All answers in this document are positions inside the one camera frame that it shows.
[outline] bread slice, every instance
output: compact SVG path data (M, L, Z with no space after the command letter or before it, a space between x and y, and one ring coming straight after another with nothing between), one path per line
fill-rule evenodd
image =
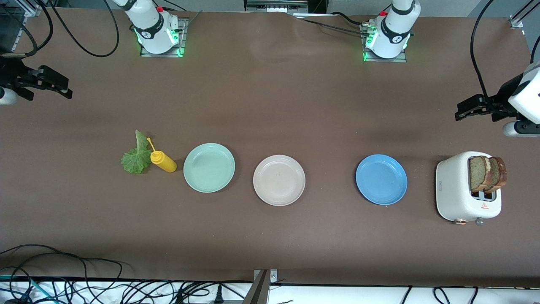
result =
M487 157L474 156L469 159L469 180L472 193L491 184L491 163Z
M507 171L506 165L504 164L502 158L500 157L491 157L489 159L491 164L491 183L484 189L484 193L490 194L499 190L502 186L506 185L507 180Z

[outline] green lettuce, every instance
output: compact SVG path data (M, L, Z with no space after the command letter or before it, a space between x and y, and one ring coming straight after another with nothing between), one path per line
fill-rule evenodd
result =
M137 138L137 147L124 154L120 163L126 172L141 174L144 168L152 164L150 161L150 153L152 152L148 150L148 140L143 133L135 130L135 137Z

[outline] mustard bottle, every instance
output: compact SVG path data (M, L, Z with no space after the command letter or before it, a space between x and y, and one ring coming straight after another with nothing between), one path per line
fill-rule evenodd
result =
M156 149L154 148L154 145L152 144L152 141L150 140L149 137L146 140L148 140L148 142L152 146L152 150L154 150L154 152L152 152L152 154L150 154L150 161L152 161L152 163L154 163L159 168L161 168L161 169L163 169L163 170L165 170L165 171L167 171L169 173L172 173L172 172L176 171L177 165L174 162L174 160L172 160L170 157L168 157L162 151L156 151Z

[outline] mint green plate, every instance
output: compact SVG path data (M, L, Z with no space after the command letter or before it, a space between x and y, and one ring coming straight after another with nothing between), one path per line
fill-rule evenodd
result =
M184 178L191 188L211 193L229 184L234 168L234 157L227 148L218 143L205 143L187 155Z

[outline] table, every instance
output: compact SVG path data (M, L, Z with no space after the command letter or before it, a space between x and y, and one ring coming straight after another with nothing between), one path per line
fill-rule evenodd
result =
M60 14L93 52L114 44L108 12ZM38 91L0 109L2 248L42 243L121 260L129 278L245 280L275 268L295 283L538 286L538 139L507 138L505 122L489 117L454 121L456 104L480 92L469 57L474 19L420 18L401 64L363 62L354 34L281 13L202 12L184 58L140 58L127 17L114 14L114 55L83 53L55 19L49 45L25 60L67 76L72 100ZM341 17L317 20L354 29ZM44 16L28 27L37 41L48 32ZM476 56L494 94L523 72L529 52L520 30L486 18ZM127 174L120 158L136 129L180 169L199 144L225 145L237 164L232 182L203 194L181 170ZM483 227L451 224L435 208L435 166L467 150L500 156L509 171L503 210ZM389 207L354 183L358 163L375 153L407 172L405 197ZM307 176L300 199L282 208L252 186L257 164L274 154L295 158ZM82 276L65 262L31 270ZM115 273L96 265L90 275Z

